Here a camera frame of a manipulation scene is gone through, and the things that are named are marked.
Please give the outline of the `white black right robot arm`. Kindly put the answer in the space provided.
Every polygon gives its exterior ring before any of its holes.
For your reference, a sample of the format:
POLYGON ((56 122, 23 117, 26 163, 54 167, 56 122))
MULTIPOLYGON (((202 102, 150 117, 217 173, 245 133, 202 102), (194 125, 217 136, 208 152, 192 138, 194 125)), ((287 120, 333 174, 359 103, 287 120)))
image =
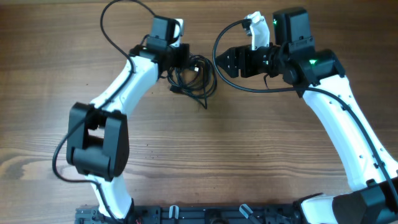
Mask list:
POLYGON ((346 172, 348 194, 315 194, 297 200, 299 223, 391 223, 397 220, 397 162, 385 150, 358 106, 345 69, 329 49, 317 51, 308 12, 276 11, 272 27, 260 12, 239 22, 251 43, 213 53, 217 74, 236 77, 281 75, 316 114, 346 172))

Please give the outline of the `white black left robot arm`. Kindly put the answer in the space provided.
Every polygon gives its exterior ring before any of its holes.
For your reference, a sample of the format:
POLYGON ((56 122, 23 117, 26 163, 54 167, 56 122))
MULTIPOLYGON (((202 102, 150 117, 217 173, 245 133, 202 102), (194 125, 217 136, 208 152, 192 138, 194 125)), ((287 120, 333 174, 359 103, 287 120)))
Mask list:
POLYGON ((112 84, 90 103, 75 103, 70 110, 66 159, 93 186, 105 223, 134 221, 134 201, 123 177, 129 158, 127 120, 164 71, 186 66, 190 53, 181 42, 183 30, 183 19, 155 16, 146 43, 126 54, 125 67, 112 84))

